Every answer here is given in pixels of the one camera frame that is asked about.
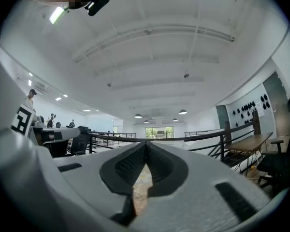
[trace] floor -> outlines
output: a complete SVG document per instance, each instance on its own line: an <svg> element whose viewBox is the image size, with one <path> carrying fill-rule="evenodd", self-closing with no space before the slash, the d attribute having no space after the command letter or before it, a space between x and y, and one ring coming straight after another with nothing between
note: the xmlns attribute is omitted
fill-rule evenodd
<svg viewBox="0 0 290 232"><path fill-rule="evenodd" d="M276 145L272 145L271 141L273 140L284 140L284 143L281 144L282 152L285 152L289 142L289 136L278 137L277 139L269 139L266 141L266 145L263 144L261 151L277 151ZM260 172L257 170L258 163L256 162L253 166L248 170L247 179L252 181L254 184L258 185L258 179L260 176L267 175L265 172ZM137 179L136 183L134 184L134 191L133 191L133 201L134 207L136 210L136 214L140 214L141 211L145 208L147 204L147 190L152 186L152 179L151 173L147 165L143 168L139 178ZM272 187L268 186L262 189L270 198L272 198Z"/></svg>

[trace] window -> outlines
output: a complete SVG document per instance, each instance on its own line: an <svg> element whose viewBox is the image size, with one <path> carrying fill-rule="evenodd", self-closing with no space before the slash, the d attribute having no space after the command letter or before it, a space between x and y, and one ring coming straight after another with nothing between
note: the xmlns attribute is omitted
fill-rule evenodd
<svg viewBox="0 0 290 232"><path fill-rule="evenodd" d="M146 127L146 138L174 138L174 127Z"/></svg>

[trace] doorway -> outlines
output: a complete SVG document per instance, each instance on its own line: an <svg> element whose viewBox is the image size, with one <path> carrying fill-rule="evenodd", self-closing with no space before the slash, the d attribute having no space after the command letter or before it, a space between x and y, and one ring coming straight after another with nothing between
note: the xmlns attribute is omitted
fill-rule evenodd
<svg viewBox="0 0 290 232"><path fill-rule="evenodd" d="M276 123L277 137L290 135L290 113L287 108L287 93L278 74L274 72L263 82L271 101Z"/></svg>
<svg viewBox="0 0 290 232"><path fill-rule="evenodd" d="M225 105L216 106L220 129L225 129L225 121L229 121L229 116L227 112L227 108Z"/></svg>

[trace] desk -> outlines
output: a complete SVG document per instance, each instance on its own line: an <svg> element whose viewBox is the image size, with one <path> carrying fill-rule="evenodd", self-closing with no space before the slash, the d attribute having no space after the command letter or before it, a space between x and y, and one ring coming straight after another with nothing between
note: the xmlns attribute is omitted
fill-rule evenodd
<svg viewBox="0 0 290 232"><path fill-rule="evenodd" d="M228 150L233 150L233 151L239 151L239 152L244 152L248 158L247 158L247 171L246 171L246 177L248 173L248 160L249 160L249 155L252 155L255 153L255 151L259 151L261 154L261 146L262 144L272 136L272 132L266 133L266 134L260 134L260 135L252 135L249 136L237 143L231 144L231 145L226 145L225 148Z"/></svg>

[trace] camera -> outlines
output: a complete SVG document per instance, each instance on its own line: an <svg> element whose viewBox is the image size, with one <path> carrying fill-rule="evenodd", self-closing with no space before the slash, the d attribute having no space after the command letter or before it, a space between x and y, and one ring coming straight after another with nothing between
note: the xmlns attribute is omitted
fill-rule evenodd
<svg viewBox="0 0 290 232"><path fill-rule="evenodd" d="M89 16L94 16L101 8L108 4L110 0L92 0L85 9L88 10Z"/></svg>

